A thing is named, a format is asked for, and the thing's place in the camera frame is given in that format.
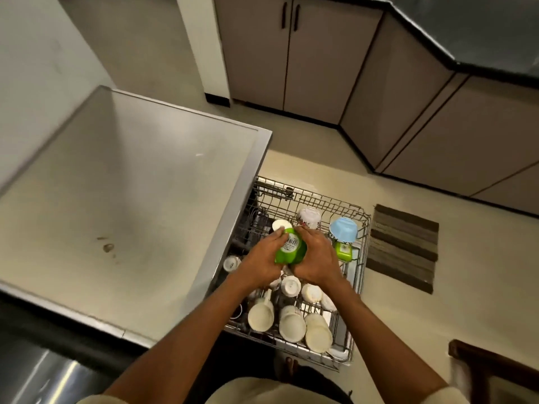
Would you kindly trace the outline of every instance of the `wall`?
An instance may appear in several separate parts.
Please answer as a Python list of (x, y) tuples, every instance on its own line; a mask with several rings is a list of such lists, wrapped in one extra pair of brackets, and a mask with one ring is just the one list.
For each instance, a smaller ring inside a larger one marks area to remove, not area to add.
[(178, 0), (206, 94), (230, 98), (213, 0)]
[(0, 188), (98, 85), (114, 86), (57, 0), (0, 0)]

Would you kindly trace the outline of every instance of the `stain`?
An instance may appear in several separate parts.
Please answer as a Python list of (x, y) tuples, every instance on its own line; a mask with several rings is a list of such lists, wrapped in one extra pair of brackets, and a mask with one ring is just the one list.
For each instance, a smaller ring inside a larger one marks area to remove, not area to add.
[(114, 249), (114, 244), (105, 244), (103, 245), (103, 251), (111, 252)]

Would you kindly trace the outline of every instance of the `bowl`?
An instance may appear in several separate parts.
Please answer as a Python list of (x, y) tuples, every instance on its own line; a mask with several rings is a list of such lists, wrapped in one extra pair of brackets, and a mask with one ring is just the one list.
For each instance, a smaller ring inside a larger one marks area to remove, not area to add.
[(329, 232), (340, 242), (354, 242), (357, 238), (357, 224), (348, 217), (340, 217), (329, 225)]

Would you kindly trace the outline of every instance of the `person's right hand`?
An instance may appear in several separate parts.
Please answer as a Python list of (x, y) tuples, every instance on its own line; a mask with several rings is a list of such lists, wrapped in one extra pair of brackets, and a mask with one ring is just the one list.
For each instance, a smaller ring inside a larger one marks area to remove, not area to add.
[(334, 281), (343, 278), (337, 252), (323, 232), (304, 226), (294, 227), (307, 244), (307, 253), (294, 268), (294, 275), (320, 286), (324, 292)]

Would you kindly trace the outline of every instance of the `floor mat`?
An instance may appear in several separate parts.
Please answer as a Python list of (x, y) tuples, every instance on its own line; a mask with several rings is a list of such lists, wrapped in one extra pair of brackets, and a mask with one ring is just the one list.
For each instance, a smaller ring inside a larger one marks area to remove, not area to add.
[(437, 222), (377, 204), (367, 268), (432, 293), (439, 228)]

